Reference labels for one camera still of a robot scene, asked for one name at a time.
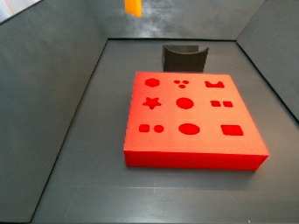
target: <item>red shape sorter box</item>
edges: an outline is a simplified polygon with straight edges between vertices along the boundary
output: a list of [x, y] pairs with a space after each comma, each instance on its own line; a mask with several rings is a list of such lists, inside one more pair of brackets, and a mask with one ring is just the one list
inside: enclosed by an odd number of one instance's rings
[[256, 170], [266, 146], [226, 74], [134, 76], [125, 165]]

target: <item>star-shaped hole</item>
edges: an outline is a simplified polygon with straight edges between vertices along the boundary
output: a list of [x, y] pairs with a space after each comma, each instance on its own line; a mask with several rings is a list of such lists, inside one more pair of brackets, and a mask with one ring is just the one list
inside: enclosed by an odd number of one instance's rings
[[158, 102], [158, 98], [154, 97], [153, 99], [145, 97], [145, 102], [142, 103], [144, 106], [148, 106], [149, 109], [153, 109], [154, 106], [161, 106], [162, 104]]

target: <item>red foam block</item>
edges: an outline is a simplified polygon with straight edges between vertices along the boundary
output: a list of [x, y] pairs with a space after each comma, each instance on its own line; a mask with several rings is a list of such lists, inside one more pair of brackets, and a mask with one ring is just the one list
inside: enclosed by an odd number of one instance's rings
[[125, 165], [256, 170], [266, 146], [226, 74], [137, 73]]

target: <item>black object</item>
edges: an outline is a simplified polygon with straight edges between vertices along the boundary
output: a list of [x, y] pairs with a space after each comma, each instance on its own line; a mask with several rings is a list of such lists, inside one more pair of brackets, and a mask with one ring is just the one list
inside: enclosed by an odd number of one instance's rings
[[162, 70], [165, 72], [202, 72], [209, 48], [198, 52], [197, 45], [164, 45]]

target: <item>top surface of red block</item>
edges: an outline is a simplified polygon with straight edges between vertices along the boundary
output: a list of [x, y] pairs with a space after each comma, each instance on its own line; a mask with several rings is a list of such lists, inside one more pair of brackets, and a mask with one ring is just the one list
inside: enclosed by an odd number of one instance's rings
[[266, 156], [229, 75], [136, 73], [125, 151]]

